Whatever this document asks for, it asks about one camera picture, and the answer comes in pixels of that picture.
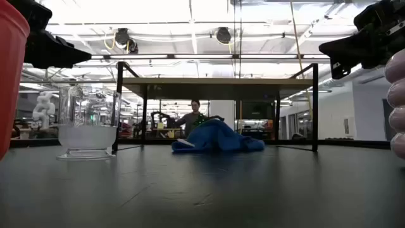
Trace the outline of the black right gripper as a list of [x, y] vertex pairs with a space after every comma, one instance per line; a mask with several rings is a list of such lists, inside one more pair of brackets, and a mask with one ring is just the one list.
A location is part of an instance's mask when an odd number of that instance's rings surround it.
[[354, 18], [358, 32], [325, 42], [319, 51], [330, 57], [333, 79], [341, 79], [361, 64], [363, 68], [384, 65], [405, 48], [405, 0], [380, 0]]

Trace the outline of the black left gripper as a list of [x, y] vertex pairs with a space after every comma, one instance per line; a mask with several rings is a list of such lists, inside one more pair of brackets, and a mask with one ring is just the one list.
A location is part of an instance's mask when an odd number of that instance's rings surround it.
[[35, 0], [8, 0], [28, 22], [31, 32], [28, 36], [24, 62], [35, 68], [68, 67], [73, 62], [90, 60], [92, 55], [75, 48], [59, 36], [45, 31], [53, 12]]

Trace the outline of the red plastic mug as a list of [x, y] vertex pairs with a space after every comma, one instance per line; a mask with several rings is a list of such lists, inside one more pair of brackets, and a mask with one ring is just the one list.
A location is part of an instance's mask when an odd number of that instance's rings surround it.
[[0, 160], [11, 141], [25, 45], [30, 27], [7, 0], [0, 0]]

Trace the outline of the clear glass cup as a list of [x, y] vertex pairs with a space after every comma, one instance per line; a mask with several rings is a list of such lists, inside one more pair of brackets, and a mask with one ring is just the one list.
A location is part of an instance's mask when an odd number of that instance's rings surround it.
[[107, 160], [120, 121], [121, 94], [75, 85], [59, 90], [58, 140], [66, 151], [59, 160]]

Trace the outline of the white robot figure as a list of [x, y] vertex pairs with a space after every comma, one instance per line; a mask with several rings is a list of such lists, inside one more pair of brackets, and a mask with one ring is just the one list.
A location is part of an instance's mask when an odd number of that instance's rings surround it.
[[50, 92], [40, 92], [37, 97], [37, 104], [32, 112], [34, 121], [41, 122], [41, 129], [49, 128], [49, 117], [55, 114], [55, 105], [51, 102], [53, 94]]

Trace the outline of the black monitor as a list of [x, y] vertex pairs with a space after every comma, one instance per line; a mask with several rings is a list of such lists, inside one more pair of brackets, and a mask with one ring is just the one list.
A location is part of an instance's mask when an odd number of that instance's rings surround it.
[[236, 119], [273, 120], [275, 104], [264, 101], [237, 101], [235, 104]]

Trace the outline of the person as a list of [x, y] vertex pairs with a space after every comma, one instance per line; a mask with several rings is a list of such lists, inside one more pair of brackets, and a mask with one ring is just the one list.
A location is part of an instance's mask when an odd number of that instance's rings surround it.
[[187, 138], [191, 131], [194, 129], [195, 125], [194, 122], [198, 119], [198, 117], [201, 115], [201, 112], [199, 111], [200, 109], [200, 101], [198, 99], [193, 99], [191, 101], [191, 108], [192, 111], [190, 113], [185, 114], [182, 118], [177, 120], [175, 122], [176, 127], [180, 127], [182, 125], [185, 125], [185, 133], [184, 137]]

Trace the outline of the blue cloth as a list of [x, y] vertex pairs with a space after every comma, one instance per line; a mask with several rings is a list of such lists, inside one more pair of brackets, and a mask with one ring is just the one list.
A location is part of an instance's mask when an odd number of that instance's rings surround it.
[[205, 153], [209, 151], [262, 151], [265, 143], [233, 131], [226, 123], [211, 119], [198, 125], [186, 139], [171, 144], [174, 153]]

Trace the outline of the wooden shelf with black frame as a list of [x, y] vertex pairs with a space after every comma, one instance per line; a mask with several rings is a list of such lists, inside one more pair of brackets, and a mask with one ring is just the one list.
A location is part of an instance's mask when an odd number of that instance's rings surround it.
[[144, 78], [139, 77], [124, 61], [117, 63], [117, 92], [125, 86], [143, 99], [141, 143], [146, 141], [146, 117], [148, 99], [243, 100], [271, 99], [277, 101], [276, 119], [280, 118], [281, 90], [294, 94], [311, 89], [312, 129], [310, 140], [312, 151], [318, 149], [318, 64], [312, 63], [288, 79], [236, 79], [236, 78]]

